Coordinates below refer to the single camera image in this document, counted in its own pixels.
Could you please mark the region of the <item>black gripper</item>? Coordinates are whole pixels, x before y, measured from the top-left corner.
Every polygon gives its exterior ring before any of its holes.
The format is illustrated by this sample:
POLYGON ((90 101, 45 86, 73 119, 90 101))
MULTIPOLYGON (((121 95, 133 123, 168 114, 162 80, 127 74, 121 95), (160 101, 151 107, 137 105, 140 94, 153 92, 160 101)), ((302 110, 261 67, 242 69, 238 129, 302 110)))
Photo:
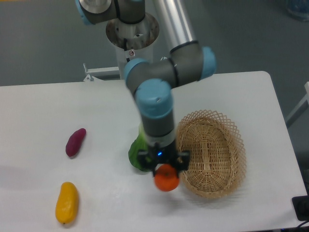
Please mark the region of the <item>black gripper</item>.
POLYGON ((177 151, 175 140, 169 145, 160 147, 159 145, 147 145, 148 151, 139 150, 137 154, 138 162, 141 167, 152 172, 153 177, 156 175, 156 167, 159 164, 169 164, 177 173, 188 170, 190 162, 190 151, 177 151))

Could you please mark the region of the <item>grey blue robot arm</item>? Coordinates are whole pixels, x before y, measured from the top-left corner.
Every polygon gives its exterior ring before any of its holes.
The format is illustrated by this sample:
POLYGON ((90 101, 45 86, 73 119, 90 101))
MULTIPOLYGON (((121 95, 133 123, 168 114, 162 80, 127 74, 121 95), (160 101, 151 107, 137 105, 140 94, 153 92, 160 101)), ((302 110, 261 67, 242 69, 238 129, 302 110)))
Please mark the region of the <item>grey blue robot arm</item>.
MULTIPOLYGON (((169 164, 177 173, 188 169, 190 153, 178 151, 173 117, 172 89, 212 76, 215 54, 199 45, 182 0, 154 1, 167 37, 169 58, 151 63, 142 56, 127 58, 121 69, 141 116, 146 150, 139 150, 141 167, 156 174, 159 164, 169 164)), ((78 0, 83 21, 92 25, 115 24, 115 46, 126 52, 149 47, 154 28, 142 0, 78 0)))

